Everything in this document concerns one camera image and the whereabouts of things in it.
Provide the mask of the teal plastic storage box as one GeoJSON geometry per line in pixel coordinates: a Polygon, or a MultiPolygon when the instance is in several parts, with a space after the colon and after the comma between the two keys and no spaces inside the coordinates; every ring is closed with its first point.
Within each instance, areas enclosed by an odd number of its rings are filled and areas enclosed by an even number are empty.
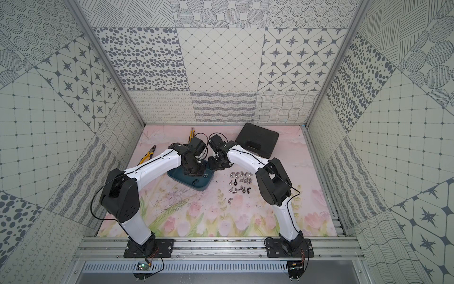
{"type": "Polygon", "coordinates": [[[207,189],[214,177],[214,171],[209,167],[209,164],[206,160],[202,162],[205,165],[205,170],[202,176],[189,176],[183,173],[183,168],[179,166],[178,168],[169,170],[167,176],[172,180],[181,183],[189,188],[192,188],[196,191],[204,191],[207,189]]]}

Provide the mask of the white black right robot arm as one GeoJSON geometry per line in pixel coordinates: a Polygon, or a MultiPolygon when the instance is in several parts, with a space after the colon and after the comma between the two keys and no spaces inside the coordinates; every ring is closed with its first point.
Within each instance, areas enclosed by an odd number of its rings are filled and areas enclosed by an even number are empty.
{"type": "Polygon", "coordinates": [[[223,141],[218,134],[210,137],[208,144],[214,152],[208,159],[212,170],[225,170],[236,164],[255,175],[262,198],[273,207],[283,250],[287,254],[294,253],[305,238],[291,206],[292,182],[280,160],[257,156],[233,141],[223,141]]]}

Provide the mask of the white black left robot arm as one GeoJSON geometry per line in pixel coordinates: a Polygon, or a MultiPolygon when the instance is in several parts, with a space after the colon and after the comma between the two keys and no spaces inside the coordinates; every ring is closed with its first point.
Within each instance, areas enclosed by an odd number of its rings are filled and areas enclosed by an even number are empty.
{"type": "Polygon", "coordinates": [[[113,169],[98,192],[99,203],[113,215],[127,233],[129,248],[143,256],[154,253],[158,247],[155,234],[146,226],[140,214],[140,191],[168,171],[176,172],[178,182],[205,190],[213,176],[203,157],[208,153],[205,141],[194,137],[188,143],[173,143],[162,154],[133,168],[113,169]]]}

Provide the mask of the yellow black pliers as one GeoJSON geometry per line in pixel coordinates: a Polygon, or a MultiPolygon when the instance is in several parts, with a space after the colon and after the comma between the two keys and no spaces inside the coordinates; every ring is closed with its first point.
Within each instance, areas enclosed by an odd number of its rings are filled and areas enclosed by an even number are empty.
{"type": "Polygon", "coordinates": [[[147,161],[149,161],[153,154],[154,154],[154,151],[156,150],[156,145],[154,145],[143,157],[142,159],[140,160],[139,164],[138,165],[141,165],[147,161]]]}

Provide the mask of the black plastic tool case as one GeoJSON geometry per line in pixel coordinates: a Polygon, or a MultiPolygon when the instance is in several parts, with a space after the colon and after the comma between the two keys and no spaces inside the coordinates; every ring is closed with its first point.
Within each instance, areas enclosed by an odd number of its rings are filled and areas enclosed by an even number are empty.
{"type": "Polygon", "coordinates": [[[246,123],[235,142],[243,149],[269,159],[279,139],[279,133],[252,123],[246,123]]]}

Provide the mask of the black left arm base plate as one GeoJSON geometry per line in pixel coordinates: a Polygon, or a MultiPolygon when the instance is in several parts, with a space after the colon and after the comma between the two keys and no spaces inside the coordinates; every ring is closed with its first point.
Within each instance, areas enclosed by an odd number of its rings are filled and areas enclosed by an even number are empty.
{"type": "Polygon", "coordinates": [[[131,237],[128,238],[127,247],[124,252],[124,258],[171,258],[175,239],[157,239],[154,233],[144,244],[136,243],[131,237]]]}

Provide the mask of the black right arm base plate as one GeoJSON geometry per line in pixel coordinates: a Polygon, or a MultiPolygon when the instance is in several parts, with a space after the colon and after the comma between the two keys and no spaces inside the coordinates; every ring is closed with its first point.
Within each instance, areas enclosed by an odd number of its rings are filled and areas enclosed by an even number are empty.
{"type": "Polygon", "coordinates": [[[296,238],[292,241],[286,240],[279,235],[278,239],[267,237],[264,240],[268,258],[280,257],[314,257],[312,242],[304,238],[302,231],[299,231],[296,238]]]}

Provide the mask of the aluminium mounting rail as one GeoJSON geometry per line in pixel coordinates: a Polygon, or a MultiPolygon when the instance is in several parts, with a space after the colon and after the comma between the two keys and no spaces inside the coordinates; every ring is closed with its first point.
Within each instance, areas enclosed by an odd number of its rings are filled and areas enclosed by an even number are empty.
{"type": "MultiPolygon", "coordinates": [[[[354,237],[312,237],[313,257],[309,260],[365,260],[363,250],[354,237]]],[[[144,260],[127,245],[126,237],[85,237],[74,260],[144,260]]],[[[260,237],[176,237],[169,257],[160,249],[157,257],[164,260],[265,260],[271,248],[260,237]]]]}

